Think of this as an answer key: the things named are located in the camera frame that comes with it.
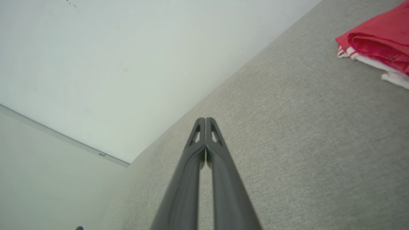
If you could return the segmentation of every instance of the white fabric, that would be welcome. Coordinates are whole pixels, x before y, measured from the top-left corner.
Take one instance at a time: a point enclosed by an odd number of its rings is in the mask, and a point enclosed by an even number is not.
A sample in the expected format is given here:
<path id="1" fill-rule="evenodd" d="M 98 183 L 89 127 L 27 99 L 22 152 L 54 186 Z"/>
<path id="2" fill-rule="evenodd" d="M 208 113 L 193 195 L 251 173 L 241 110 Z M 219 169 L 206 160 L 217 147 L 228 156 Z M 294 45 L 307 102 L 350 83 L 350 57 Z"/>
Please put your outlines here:
<path id="1" fill-rule="evenodd" d="M 382 80 L 389 81 L 395 85 L 409 89 L 409 76 L 407 76 L 404 73 L 399 72 L 398 70 L 390 66 L 385 65 L 384 63 L 380 61 L 373 60 L 373 59 L 370 59 L 369 57 L 360 55 L 352 47 L 348 47 L 348 49 L 346 49 L 346 52 L 345 52 L 344 49 L 342 49 L 342 47 L 340 46 L 338 48 L 337 56 L 339 58 L 350 57 L 352 60 L 358 60 L 365 64 L 371 65 L 375 68 L 385 70 L 386 73 L 382 74 L 381 76 Z"/>

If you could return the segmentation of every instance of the gray strip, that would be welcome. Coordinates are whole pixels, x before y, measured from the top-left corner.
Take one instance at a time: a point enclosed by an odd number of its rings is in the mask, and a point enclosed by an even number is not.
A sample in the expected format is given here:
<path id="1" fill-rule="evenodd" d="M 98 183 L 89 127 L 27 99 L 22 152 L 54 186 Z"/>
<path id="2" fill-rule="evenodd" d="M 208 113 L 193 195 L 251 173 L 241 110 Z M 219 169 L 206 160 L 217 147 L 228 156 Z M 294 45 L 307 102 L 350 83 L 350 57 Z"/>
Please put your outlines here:
<path id="1" fill-rule="evenodd" d="M 127 168 L 129 166 L 129 163 L 126 163 L 126 162 L 124 162 L 124 161 L 122 161 L 120 159 L 117 159 L 117 158 L 115 158 L 113 156 L 110 156 L 110 155 L 108 155 L 106 153 L 103 153 L 103 152 L 101 152 L 99 150 L 96 150 L 96 149 L 94 149 L 92 147 L 89 147 L 88 145 L 85 145 L 85 144 L 83 144 L 81 142 L 78 142 L 78 141 L 76 141 L 74 139 L 71 139 L 71 138 L 69 138 L 69 137 L 67 137 L 67 136 L 65 136 L 65 135 L 63 135 L 63 134 L 61 134 L 61 133 L 59 133 L 57 131 L 54 131 L 54 130 L 48 128 L 48 127 L 45 127 L 42 124 L 39 124 L 39 123 L 31 120 L 30 118 L 27 118 L 27 117 L 25 117 L 25 116 L 23 116 L 23 115 L 21 115 L 19 113 L 16 113 L 16 112 L 12 111 L 11 109 L 8 109 L 8 108 L 4 107 L 1 104 L 0 104 L 0 112 L 6 114 L 7 116 L 12 117 L 12 118 L 14 118 L 16 120 L 19 120 L 19 121 L 21 121 L 21 122 L 23 122 L 25 124 L 28 124 L 29 126 L 31 126 L 33 128 L 36 128 L 36 129 L 38 129 L 40 131 L 43 131 L 44 133 L 47 133 L 47 134 L 49 134 L 49 135 L 51 135 L 51 136 L 53 136 L 55 138 L 58 138 L 58 139 L 66 142 L 68 144 L 74 145 L 74 146 L 76 146 L 76 147 L 78 147 L 78 148 L 80 148 L 82 150 L 85 150 L 85 151 L 87 151 L 89 153 L 97 155 L 98 157 L 104 158 L 104 159 L 106 159 L 108 161 L 111 161 L 111 162 L 113 162 L 115 164 L 124 166 L 125 168 Z"/>

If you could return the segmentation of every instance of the red fabric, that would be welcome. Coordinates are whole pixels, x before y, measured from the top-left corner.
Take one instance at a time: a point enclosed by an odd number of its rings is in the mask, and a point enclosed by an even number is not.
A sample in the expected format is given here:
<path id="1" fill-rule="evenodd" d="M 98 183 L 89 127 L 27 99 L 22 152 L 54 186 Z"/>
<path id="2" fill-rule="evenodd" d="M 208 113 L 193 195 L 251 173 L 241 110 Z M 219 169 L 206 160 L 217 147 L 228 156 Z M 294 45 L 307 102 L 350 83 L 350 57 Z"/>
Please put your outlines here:
<path id="1" fill-rule="evenodd" d="M 335 39 L 344 51 L 352 47 L 409 75 L 409 0 Z"/>

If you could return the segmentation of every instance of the folded garment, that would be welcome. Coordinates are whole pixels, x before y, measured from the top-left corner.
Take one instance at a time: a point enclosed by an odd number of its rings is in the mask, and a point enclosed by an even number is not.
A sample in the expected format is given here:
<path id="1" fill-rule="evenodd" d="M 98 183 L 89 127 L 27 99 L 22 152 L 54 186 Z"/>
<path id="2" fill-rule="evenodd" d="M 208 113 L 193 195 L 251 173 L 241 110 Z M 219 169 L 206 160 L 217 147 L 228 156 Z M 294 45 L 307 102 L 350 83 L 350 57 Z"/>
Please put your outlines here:
<path id="1" fill-rule="evenodd" d="M 409 0 L 335 39 L 338 57 L 351 57 L 387 74 L 383 80 L 409 89 Z"/>

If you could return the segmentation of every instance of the wall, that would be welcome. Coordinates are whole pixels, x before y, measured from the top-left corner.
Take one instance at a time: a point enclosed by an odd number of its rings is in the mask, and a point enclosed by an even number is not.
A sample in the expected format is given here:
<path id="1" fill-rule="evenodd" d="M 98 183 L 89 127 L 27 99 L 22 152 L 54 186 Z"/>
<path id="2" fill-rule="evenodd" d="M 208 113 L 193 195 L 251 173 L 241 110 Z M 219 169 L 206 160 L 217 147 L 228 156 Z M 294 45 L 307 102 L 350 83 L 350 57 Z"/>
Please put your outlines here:
<path id="1" fill-rule="evenodd" d="M 126 168 L 0 113 L 0 229 L 99 229 Z"/>
<path id="2" fill-rule="evenodd" d="M 0 104 L 131 163 L 318 2 L 4 1 Z"/>

